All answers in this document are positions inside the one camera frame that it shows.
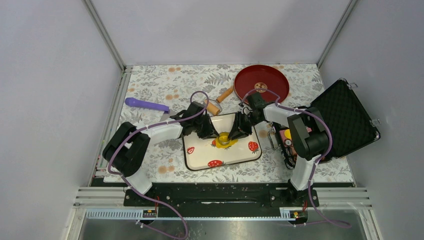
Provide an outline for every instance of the open black case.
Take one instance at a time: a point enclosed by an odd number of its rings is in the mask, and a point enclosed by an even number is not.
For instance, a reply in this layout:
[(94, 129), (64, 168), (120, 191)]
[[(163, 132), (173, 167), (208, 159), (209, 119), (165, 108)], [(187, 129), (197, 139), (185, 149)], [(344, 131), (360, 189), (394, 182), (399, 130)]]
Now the open black case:
[[(315, 107), (322, 115), (324, 122), (331, 131), (333, 145), (331, 151), (322, 161), (326, 163), (332, 158), (344, 157), (366, 145), (380, 139), (380, 132), (372, 123), (370, 116), (344, 78), (337, 80), (314, 101), (310, 107)], [(288, 168), (294, 168), (296, 158), (287, 146), (283, 144), (278, 134), (286, 127), (274, 124), (275, 137)]]

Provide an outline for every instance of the red wire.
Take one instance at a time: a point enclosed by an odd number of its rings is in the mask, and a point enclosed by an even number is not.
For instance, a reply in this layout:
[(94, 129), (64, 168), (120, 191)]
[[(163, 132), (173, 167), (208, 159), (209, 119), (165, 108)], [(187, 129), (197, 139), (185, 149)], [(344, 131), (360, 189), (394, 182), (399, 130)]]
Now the red wire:
[(154, 203), (154, 211), (156, 213), (156, 216), (158, 215), (158, 212), (157, 212), (158, 205), (159, 205), (159, 203), (157, 203), (157, 202)]
[(302, 212), (304, 212), (307, 207), (308, 207), (308, 201), (305, 201), (303, 204)]

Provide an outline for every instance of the yellow egg yolk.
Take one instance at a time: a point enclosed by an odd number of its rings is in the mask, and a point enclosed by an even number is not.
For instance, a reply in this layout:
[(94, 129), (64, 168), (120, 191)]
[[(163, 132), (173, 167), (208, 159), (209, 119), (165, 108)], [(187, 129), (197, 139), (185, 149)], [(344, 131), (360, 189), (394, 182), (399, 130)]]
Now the yellow egg yolk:
[(215, 144), (217, 148), (226, 149), (228, 147), (233, 146), (235, 143), (239, 141), (238, 139), (234, 139), (234, 140), (230, 140), (228, 144), (222, 145), (221, 143), (228, 142), (228, 135), (229, 133), (226, 131), (223, 131), (219, 134), (219, 136), (215, 139), (215, 142), (216, 142)]

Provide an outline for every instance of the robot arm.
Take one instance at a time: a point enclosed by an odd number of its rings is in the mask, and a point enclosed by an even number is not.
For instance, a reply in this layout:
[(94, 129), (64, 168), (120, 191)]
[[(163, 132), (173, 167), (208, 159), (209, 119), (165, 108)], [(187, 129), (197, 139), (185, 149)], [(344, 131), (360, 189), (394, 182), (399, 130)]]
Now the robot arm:
[[(273, 102), (265, 102), (256, 92), (247, 97), (251, 112), (237, 112), (234, 119), (230, 139), (240, 139), (252, 134), (252, 126), (263, 122), (274, 122), (290, 129), (294, 150), (297, 152), (296, 166), (289, 184), (294, 198), (298, 192), (305, 193), (314, 161), (328, 148), (329, 138), (324, 126), (316, 119), (300, 112), (288, 111), (276, 106)], [(315, 107), (306, 109), (322, 119)]]
[[(171, 116), (171, 119), (167, 121), (190, 118), (199, 113), (203, 108), (203, 105), (194, 101), (188, 109)], [(129, 122), (121, 124), (103, 150), (102, 155), (104, 159), (109, 162), (121, 143), (131, 133), (136, 131), (136, 129), (136, 126)], [(148, 147), (165, 140), (187, 136), (192, 132), (197, 133), (197, 136), (201, 139), (213, 139), (219, 135), (212, 124), (211, 118), (207, 114), (200, 114), (182, 122), (148, 128), (136, 133), (129, 139), (128, 144), (131, 145), (124, 146), (118, 152), (112, 166), (126, 178), (131, 186), (140, 193), (145, 194), (152, 187), (152, 182), (141, 168)]]

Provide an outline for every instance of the red frying pan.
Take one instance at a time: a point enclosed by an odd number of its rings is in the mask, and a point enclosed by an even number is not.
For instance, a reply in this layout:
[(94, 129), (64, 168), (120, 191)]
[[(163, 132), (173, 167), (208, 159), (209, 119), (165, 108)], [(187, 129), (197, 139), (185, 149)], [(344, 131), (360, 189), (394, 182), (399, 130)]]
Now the red frying pan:
[[(289, 82), (277, 69), (265, 65), (252, 65), (242, 69), (234, 79), (234, 91), (240, 99), (252, 89), (269, 89), (280, 96), (279, 103), (289, 94)], [(277, 97), (264, 90), (256, 90), (266, 102), (275, 102)]]

